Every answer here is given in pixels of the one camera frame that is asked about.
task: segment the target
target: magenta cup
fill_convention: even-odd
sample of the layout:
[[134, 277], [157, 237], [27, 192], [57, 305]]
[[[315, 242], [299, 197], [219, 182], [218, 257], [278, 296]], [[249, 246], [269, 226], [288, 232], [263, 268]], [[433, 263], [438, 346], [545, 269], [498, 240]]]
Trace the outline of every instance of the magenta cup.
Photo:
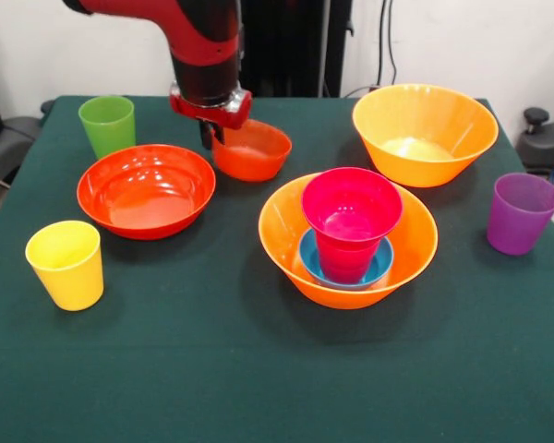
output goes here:
[[506, 174], [495, 182], [487, 239], [500, 252], [532, 250], [554, 214], [554, 185], [531, 174]]
[[356, 284], [366, 275], [381, 238], [400, 220], [403, 201], [380, 174], [336, 168], [307, 184], [302, 209], [316, 231], [324, 275], [337, 283]]

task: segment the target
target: plastic cup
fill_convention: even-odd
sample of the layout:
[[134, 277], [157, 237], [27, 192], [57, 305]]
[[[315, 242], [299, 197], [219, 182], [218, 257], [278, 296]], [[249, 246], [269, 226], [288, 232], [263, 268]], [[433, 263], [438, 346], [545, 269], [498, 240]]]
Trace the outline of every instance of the plastic cup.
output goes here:
[[495, 182], [487, 239], [498, 251], [532, 250], [554, 214], [554, 185], [531, 174], [506, 174]]
[[101, 236], [84, 221], [45, 226], [27, 243], [25, 257], [54, 303], [79, 311], [101, 298]]
[[97, 159], [136, 145], [136, 118], [130, 99], [96, 97], [82, 104], [78, 115]]
[[316, 231], [324, 275], [337, 283], [356, 284], [366, 275], [381, 238], [400, 220], [403, 202], [382, 175], [336, 168], [307, 185], [302, 210]]

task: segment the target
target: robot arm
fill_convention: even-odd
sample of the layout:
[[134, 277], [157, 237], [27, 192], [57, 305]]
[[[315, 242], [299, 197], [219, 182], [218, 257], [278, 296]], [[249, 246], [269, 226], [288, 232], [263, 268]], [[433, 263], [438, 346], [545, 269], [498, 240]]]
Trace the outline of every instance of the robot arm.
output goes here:
[[177, 87], [176, 112], [201, 122], [204, 145], [211, 134], [223, 141], [223, 127], [239, 128], [248, 118], [250, 92], [238, 83], [239, 0], [64, 0], [75, 11], [144, 18], [163, 30], [170, 46]]

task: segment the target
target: plastic bowl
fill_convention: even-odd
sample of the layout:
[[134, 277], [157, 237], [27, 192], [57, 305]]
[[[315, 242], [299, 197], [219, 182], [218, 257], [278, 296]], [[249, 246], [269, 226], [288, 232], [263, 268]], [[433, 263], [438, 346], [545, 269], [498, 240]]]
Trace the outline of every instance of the plastic bowl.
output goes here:
[[301, 196], [315, 176], [299, 177], [280, 187], [265, 202], [259, 216], [259, 236], [265, 251], [303, 295], [337, 309], [366, 307], [413, 280], [428, 266], [437, 250], [437, 226], [418, 198], [396, 186], [404, 211], [388, 235], [394, 248], [394, 262], [386, 276], [365, 291], [341, 291], [316, 284], [297, 253], [299, 241], [309, 228]]
[[256, 120], [238, 130], [225, 128], [223, 135], [225, 144], [213, 138], [213, 161], [223, 173], [245, 182], [271, 180], [292, 150], [283, 131]]
[[353, 110], [378, 170], [407, 186], [448, 183], [494, 144], [499, 125], [476, 100], [428, 85], [374, 90]]
[[381, 279], [391, 268], [394, 261], [394, 251], [390, 240], [384, 237], [379, 242], [378, 251], [369, 263], [367, 274], [356, 284], [341, 284], [331, 281], [324, 275], [320, 267], [318, 248], [316, 246], [316, 232], [308, 229], [299, 242], [299, 256], [309, 274], [322, 286], [344, 291], [361, 291]]
[[205, 209], [215, 189], [211, 165], [191, 150], [143, 145], [94, 163], [78, 183], [78, 203], [112, 233], [157, 240], [179, 233]]

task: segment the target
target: purple cup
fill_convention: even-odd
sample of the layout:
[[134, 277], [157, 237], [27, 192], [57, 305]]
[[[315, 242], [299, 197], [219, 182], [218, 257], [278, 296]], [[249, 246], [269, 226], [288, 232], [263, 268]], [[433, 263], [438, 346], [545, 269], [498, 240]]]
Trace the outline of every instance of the purple cup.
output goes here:
[[503, 175], [495, 182], [487, 239], [503, 254], [526, 254], [553, 214], [553, 184], [531, 174]]

